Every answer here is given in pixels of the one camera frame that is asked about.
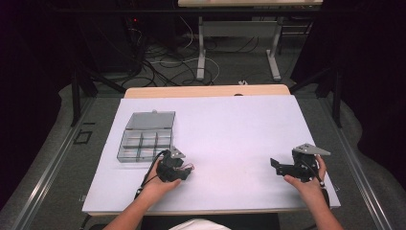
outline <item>white desk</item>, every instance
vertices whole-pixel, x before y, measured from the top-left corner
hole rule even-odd
[[[197,94],[199,89],[206,90],[200,97],[188,98],[179,98],[174,93],[176,87],[168,89],[170,98],[133,99],[144,97],[143,92],[149,91],[144,88],[138,96],[137,90],[126,94],[131,99],[120,103],[82,211],[92,216],[117,215],[133,200],[150,163],[120,163],[117,153],[132,113],[153,109],[176,112],[173,144],[186,154],[185,164],[193,163],[195,170],[147,215],[305,209],[296,189],[276,175],[270,158],[292,164],[292,149],[314,142],[295,97],[287,95],[283,85],[276,86],[283,95],[258,95],[272,94],[272,86],[267,85],[178,88]],[[151,91],[152,95],[162,95],[165,88]],[[215,91],[220,92],[219,97],[213,97]],[[233,91],[257,95],[224,96]],[[328,175],[326,184],[331,207],[339,207]]]
[[[179,0],[180,7],[287,7],[287,6],[318,6],[323,0]],[[199,60],[196,78],[204,79],[206,50],[204,36],[269,36],[272,37],[271,49],[266,50],[269,66],[274,81],[282,79],[275,61],[278,41],[281,35],[283,18],[278,21],[203,21],[199,17]]]

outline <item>person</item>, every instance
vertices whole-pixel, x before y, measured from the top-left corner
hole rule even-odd
[[[319,176],[322,180],[325,178],[327,171],[326,163],[320,155],[316,155],[319,163]],[[156,172],[157,163],[152,168]],[[144,189],[116,218],[114,218],[104,229],[134,230],[142,220],[145,212],[156,202],[158,202],[167,192],[175,189],[181,180],[173,182],[163,182],[158,176],[151,173],[148,176],[149,182]],[[323,196],[319,181],[313,179],[303,183],[297,178],[285,175],[283,179],[295,187],[313,216],[318,229],[340,230],[343,229],[337,218],[331,213],[325,198]]]

